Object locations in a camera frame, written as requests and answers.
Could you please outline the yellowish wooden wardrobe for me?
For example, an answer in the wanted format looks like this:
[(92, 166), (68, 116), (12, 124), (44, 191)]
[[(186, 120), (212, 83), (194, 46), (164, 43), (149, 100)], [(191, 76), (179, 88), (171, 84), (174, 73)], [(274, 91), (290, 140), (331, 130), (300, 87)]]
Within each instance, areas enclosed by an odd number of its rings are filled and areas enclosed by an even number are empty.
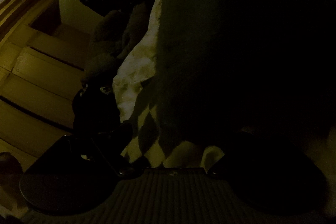
[(1, 141), (39, 157), (72, 130), (89, 36), (41, 0), (1, 41)]

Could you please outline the white floral bedding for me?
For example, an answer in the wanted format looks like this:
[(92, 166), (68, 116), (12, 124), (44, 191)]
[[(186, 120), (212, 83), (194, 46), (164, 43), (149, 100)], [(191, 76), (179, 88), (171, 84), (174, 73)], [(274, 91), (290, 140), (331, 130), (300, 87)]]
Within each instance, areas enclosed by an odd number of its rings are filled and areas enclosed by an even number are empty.
[(157, 46), (163, 0), (155, 0), (148, 30), (131, 50), (113, 79), (126, 142), (120, 155), (129, 163), (149, 168), (201, 168), (206, 173), (224, 156), (218, 145), (206, 144), (201, 133), (190, 137), (183, 121), (159, 118)]

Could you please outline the dark large garment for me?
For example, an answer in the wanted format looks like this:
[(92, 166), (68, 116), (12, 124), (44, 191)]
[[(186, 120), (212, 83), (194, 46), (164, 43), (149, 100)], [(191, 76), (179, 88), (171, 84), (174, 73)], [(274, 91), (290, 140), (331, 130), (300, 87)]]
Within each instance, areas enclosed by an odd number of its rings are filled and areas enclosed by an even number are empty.
[(335, 0), (162, 0), (159, 145), (311, 157), (335, 132)]

